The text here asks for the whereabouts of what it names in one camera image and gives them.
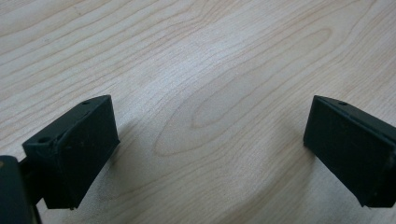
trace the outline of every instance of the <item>wooden table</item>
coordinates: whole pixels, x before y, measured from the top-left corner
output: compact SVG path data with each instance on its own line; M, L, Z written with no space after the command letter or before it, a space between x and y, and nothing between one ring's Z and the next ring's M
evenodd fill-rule
M111 94L120 146L44 223L395 223L303 147L315 94L395 126L395 73L394 0L4 0L0 152Z

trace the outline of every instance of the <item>black plastic part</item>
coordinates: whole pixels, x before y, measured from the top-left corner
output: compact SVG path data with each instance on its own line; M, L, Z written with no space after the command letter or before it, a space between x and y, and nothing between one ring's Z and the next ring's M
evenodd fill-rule
M41 223L16 158L0 156L0 223Z
M23 143L48 208L77 208L120 140L109 95L92 98ZM36 180L27 181L35 191ZM39 195L32 194L32 201Z
M394 205L394 127L345 102L315 96L304 145L358 198L361 206Z
M21 174L25 183L27 195L29 195L30 202L37 204L43 198L43 187L45 183L42 172L36 169L27 158L20 162Z

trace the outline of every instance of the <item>black clamp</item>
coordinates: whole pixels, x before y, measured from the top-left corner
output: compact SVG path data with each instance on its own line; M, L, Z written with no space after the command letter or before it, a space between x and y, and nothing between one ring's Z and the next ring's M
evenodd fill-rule
M345 102L315 96L304 145L358 198L361 206L396 201L396 128Z
M40 223L35 205L79 206L120 143L109 95L76 105L24 142L26 158L0 156L0 220Z

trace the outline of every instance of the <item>light wood surface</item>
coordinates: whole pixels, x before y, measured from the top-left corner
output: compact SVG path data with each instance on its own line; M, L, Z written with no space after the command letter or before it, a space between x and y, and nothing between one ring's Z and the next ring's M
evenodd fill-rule
M394 0L3 0L0 152L111 94L120 146L44 223L396 223L303 147L315 94L396 125L395 73Z

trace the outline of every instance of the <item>screw hole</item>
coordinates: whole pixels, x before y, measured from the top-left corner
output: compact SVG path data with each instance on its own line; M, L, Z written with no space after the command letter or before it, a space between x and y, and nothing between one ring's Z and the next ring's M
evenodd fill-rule
M50 141L50 137L42 137L40 139L38 139L38 143L46 143Z

